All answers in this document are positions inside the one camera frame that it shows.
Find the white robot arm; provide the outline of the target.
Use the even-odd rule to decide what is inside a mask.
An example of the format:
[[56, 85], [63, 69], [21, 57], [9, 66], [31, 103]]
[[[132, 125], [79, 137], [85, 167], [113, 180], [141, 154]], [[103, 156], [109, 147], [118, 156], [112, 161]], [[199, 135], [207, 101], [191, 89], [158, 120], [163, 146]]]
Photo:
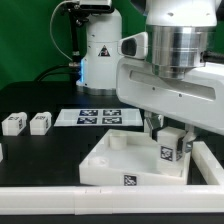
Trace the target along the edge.
[[208, 45], [222, 0], [130, 0], [145, 30], [123, 38], [109, 0], [80, 0], [90, 14], [78, 89], [224, 135], [224, 65]]

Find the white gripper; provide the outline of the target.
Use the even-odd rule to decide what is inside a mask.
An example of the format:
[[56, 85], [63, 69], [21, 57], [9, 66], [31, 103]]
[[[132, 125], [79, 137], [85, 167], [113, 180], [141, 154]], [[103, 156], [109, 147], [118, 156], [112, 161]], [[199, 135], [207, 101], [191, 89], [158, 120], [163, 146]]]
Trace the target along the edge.
[[124, 57], [117, 65], [116, 93], [121, 102], [146, 110], [151, 138], [163, 127], [164, 116], [189, 124], [182, 153], [193, 148], [193, 126], [224, 135], [224, 65], [207, 63], [177, 80], [156, 76], [149, 63]]

